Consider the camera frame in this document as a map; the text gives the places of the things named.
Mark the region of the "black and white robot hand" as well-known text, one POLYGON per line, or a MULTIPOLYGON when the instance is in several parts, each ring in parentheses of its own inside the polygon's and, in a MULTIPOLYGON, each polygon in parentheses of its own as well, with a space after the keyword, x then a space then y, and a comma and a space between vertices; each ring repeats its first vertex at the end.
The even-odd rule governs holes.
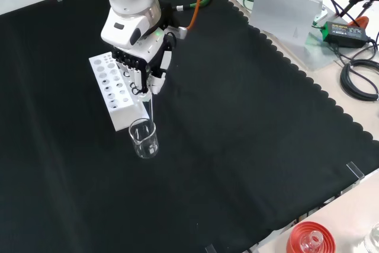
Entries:
POLYGON ((152 34, 140 38, 129 49, 114 47, 111 55, 129 79, 131 93, 149 101, 162 89, 171 64, 177 39, 173 32, 158 28, 152 34))

